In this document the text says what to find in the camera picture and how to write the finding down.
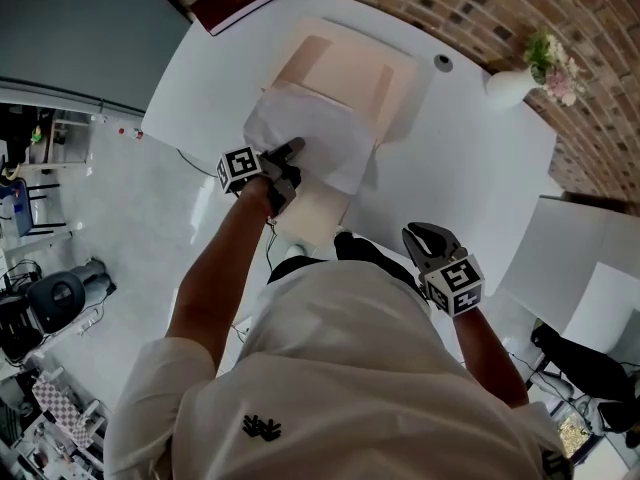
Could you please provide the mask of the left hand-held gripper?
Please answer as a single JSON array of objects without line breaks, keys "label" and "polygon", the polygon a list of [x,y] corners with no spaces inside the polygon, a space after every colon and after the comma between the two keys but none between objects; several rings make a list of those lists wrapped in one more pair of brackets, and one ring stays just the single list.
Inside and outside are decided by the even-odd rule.
[{"label": "left hand-held gripper", "polygon": [[279,215],[296,197],[301,170],[290,162],[305,144],[304,138],[295,137],[264,153],[257,153],[250,145],[223,153],[216,166],[222,192],[238,195],[251,179],[266,178],[268,199],[274,214]]}]

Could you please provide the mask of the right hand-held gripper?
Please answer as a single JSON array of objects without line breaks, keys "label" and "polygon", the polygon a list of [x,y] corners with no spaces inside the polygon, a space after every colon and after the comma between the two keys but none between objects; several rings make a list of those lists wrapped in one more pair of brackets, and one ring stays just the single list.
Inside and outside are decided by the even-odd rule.
[{"label": "right hand-held gripper", "polygon": [[[418,269],[426,268],[426,257],[453,257],[460,249],[448,229],[426,222],[410,222],[402,240]],[[426,296],[450,318],[476,308],[482,299],[485,278],[473,254],[422,275]]]}]

